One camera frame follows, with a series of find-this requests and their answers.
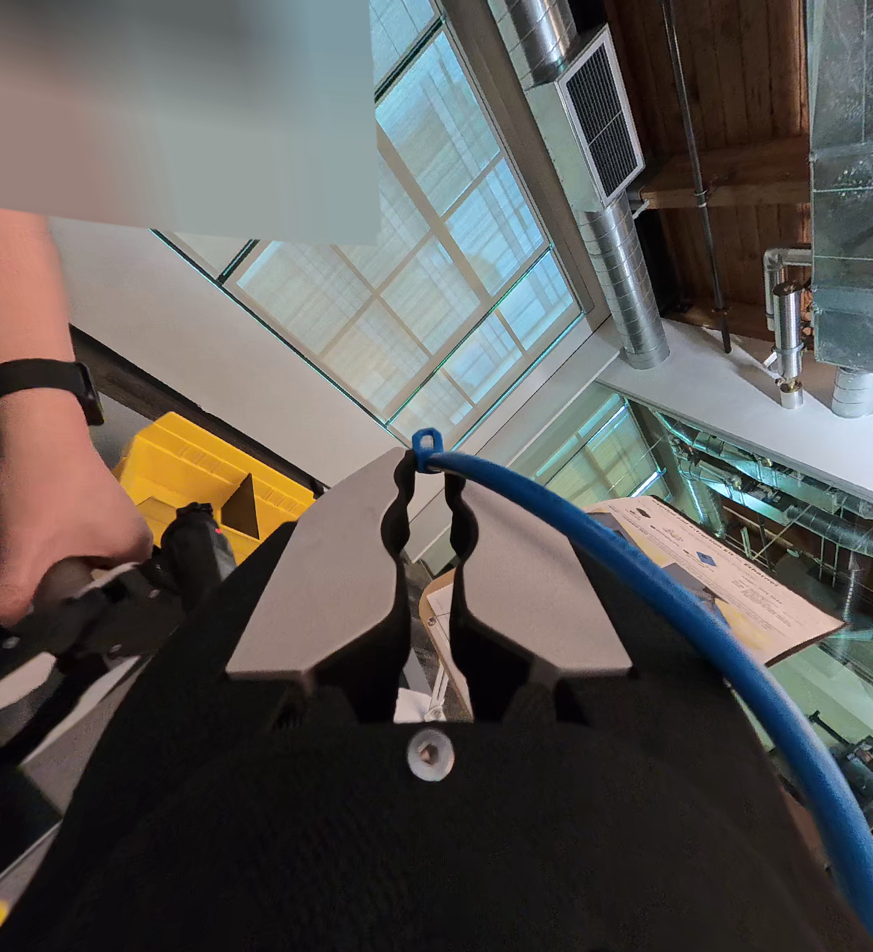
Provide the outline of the white board stand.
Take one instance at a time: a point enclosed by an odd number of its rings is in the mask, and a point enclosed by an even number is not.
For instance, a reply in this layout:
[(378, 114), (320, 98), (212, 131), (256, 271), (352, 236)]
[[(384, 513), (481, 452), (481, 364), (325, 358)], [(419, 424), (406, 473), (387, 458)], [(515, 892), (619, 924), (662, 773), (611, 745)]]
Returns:
[(394, 721), (446, 721), (445, 702), (450, 676), (442, 661), (438, 663), (434, 681), (430, 684), (422, 663), (410, 649), (400, 674)]

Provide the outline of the printed instruction sheet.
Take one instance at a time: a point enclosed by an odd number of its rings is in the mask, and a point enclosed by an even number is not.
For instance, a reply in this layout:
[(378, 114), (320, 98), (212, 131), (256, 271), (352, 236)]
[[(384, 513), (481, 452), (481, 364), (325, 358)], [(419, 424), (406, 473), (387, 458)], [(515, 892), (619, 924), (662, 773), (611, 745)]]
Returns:
[[(595, 594), (569, 541), (475, 482), (465, 483), (461, 503), (477, 529), (464, 565), (468, 616), (526, 657), (539, 678), (627, 674), (633, 661), (609, 619), (607, 598)], [(840, 627), (653, 496), (611, 499), (585, 511), (697, 597), (763, 664)]]

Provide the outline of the black ceiling pipe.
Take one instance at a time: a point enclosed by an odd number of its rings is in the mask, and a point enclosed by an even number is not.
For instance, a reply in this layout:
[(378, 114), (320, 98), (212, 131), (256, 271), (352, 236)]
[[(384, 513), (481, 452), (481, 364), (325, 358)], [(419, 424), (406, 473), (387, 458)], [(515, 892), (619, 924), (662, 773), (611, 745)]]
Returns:
[(714, 243), (712, 222), (708, 206), (708, 191), (704, 182), (700, 152), (695, 136), (691, 100), (689, 96), (687, 77), (684, 71), (677, 31), (676, 11), (672, 1), (662, 1), (660, 4), (668, 44), (668, 55), (675, 81), (682, 125), (686, 139), (686, 145), (688, 148), (689, 165), (692, 174), (693, 194), (701, 217), (704, 248), (712, 281), (714, 312), (717, 317), (717, 326), (721, 336), (723, 351), (726, 354), (730, 354), (732, 351), (732, 341), (728, 327), (728, 309), (722, 288), (720, 268), (718, 265), (717, 253)]

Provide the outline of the yellow plastic bin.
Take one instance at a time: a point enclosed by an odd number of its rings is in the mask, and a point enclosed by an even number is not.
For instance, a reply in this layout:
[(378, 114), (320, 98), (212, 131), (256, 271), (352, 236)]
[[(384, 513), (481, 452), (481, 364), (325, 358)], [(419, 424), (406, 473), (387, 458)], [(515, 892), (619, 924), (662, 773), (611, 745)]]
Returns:
[[(221, 506), (252, 473), (260, 540), (221, 525)], [(296, 521), (314, 502), (310, 488), (176, 413), (135, 435), (114, 469), (152, 531), (156, 544), (179, 509), (212, 507), (220, 532), (242, 564), (281, 525)]]

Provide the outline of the rectangular metal duct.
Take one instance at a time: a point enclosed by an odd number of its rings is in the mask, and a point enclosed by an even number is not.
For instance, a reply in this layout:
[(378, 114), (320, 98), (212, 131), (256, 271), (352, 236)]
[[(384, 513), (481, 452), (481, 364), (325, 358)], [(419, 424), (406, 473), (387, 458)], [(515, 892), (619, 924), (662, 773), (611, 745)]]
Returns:
[(808, 2), (814, 356), (873, 414), (873, 1)]

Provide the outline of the person's left forearm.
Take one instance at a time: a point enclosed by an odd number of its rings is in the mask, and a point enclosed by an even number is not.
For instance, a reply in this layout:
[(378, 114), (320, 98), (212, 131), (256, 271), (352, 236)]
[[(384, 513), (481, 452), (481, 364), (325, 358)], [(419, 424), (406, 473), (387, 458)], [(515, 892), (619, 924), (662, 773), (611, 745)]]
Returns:
[(47, 219), (0, 208), (0, 363), (72, 363), (69, 321), (69, 297)]

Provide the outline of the large window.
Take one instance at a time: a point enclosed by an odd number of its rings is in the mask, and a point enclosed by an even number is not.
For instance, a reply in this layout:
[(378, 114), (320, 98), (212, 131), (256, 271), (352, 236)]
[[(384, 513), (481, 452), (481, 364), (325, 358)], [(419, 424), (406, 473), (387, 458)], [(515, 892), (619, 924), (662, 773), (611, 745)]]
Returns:
[(436, 2), (371, 2), (373, 244), (158, 233), (392, 435), (472, 435), (583, 309)]

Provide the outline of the silver pipe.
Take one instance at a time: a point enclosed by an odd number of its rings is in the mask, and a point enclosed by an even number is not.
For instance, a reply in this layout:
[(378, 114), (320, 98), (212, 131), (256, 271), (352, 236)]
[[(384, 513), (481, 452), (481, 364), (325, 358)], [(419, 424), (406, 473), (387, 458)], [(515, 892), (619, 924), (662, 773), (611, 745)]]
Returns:
[(788, 278), (787, 271), (811, 271), (812, 264), (810, 244), (773, 246), (763, 253), (764, 312), (774, 334), (773, 351), (764, 365), (776, 370), (780, 404), (787, 411), (803, 404), (803, 304), (811, 285), (810, 280)]

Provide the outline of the round metal duct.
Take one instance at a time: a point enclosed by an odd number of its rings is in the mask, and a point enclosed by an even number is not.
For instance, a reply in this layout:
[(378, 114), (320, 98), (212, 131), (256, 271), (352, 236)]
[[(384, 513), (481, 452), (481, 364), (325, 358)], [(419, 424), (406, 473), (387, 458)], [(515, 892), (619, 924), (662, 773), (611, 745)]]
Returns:
[[(568, 1), (490, 2), (520, 85), (526, 92), (557, 78), (596, 34), (582, 30)], [(573, 217), (631, 367), (648, 370), (668, 359), (669, 348), (644, 251), (626, 194), (602, 212)]]

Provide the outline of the white air vent box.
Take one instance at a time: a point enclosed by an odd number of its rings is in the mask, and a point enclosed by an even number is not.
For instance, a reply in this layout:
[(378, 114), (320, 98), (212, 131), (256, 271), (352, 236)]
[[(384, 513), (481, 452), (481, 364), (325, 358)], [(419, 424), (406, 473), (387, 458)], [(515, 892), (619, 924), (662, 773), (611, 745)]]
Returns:
[(526, 101), (570, 206), (602, 212), (644, 171), (644, 154), (609, 26)]

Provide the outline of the black bin divider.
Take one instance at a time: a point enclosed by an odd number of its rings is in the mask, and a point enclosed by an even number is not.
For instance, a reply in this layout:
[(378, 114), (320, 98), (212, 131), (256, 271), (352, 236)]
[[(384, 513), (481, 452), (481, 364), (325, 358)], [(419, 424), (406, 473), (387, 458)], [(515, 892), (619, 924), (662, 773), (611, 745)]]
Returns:
[(221, 506), (221, 525), (254, 541), (260, 540), (252, 473), (244, 479)]

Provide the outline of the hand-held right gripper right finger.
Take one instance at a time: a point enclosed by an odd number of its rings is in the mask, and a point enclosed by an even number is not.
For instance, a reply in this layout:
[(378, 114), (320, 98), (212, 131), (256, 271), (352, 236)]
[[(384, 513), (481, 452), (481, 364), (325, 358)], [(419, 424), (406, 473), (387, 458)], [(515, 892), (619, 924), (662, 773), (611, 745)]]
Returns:
[(473, 480), (449, 475), (450, 646), (475, 720), (502, 720), (525, 685), (624, 678), (633, 661), (570, 542)]

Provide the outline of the instruction sheet on stand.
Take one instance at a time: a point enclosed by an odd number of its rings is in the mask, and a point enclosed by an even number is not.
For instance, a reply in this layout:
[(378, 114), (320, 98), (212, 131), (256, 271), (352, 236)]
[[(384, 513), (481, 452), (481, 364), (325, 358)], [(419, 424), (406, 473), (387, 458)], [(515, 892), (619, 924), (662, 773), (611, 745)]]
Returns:
[[(768, 576), (759, 575), (743, 582), (738, 597), (725, 599), (719, 591), (689, 576), (679, 565), (668, 565), (665, 570), (725, 621), (734, 637), (766, 666), (814, 647), (844, 627), (842, 622)], [(432, 582), (420, 600), (420, 618), (446, 661), (450, 661), (453, 582), (454, 570), (451, 570)]]

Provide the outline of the black smartwatch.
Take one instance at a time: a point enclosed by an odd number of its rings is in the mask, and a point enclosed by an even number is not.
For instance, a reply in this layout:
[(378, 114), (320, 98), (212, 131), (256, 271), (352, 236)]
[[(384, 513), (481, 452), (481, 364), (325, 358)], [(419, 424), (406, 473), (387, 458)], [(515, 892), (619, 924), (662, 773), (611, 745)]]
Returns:
[(88, 426), (105, 423), (93, 375), (85, 363), (30, 358), (0, 363), (0, 400), (26, 390), (54, 389), (73, 395)]

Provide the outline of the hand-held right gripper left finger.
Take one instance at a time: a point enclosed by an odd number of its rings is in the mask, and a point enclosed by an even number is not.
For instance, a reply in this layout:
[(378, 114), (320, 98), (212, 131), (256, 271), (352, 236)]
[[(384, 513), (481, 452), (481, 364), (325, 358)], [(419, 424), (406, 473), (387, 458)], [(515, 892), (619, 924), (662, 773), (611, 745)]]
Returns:
[(358, 720), (394, 719), (415, 474), (411, 450), (389, 450), (303, 513), (227, 663), (231, 680), (337, 688)]

